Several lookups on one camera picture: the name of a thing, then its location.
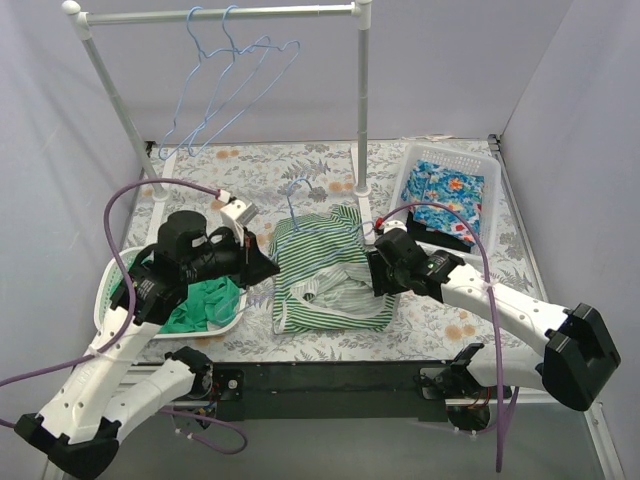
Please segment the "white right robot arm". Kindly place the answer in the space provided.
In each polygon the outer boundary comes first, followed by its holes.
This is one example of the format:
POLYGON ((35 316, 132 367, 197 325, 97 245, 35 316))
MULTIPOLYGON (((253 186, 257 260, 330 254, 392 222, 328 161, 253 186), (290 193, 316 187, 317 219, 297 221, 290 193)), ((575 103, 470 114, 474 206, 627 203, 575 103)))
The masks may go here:
POLYGON ((367 254, 375 296, 413 292, 463 309, 523 341, 525 352, 496 354, 474 343, 463 348, 431 387, 475 397, 498 385, 545 391, 560 404, 588 410, 621 363, 601 313, 585 303, 573 309, 534 299, 502 284, 445 250, 427 254, 392 228, 367 254))

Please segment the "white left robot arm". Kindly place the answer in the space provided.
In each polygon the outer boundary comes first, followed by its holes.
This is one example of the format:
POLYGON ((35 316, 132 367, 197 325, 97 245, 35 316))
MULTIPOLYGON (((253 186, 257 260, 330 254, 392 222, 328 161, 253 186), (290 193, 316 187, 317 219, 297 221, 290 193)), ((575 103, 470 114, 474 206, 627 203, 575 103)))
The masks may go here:
POLYGON ((141 350, 186 300, 190 285, 226 277, 246 288, 278 273, 244 226, 213 233, 206 227, 205 217, 194 211, 167 218, 156 242, 137 253, 111 295, 86 360, 45 406, 16 422, 15 433, 69 475, 99 477, 146 419, 175 399, 200 400, 211 392, 213 364, 190 347, 166 354, 149 377, 116 392, 141 350))

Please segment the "green striped tank top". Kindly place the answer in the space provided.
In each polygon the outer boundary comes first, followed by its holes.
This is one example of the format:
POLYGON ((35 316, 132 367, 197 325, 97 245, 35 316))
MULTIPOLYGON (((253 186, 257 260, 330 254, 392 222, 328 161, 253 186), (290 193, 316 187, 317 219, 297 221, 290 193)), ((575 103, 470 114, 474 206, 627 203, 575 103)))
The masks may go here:
POLYGON ((357 209, 335 205, 276 224, 270 255, 275 276, 274 332, 312 330, 383 331, 392 322, 396 298, 376 297, 357 209))

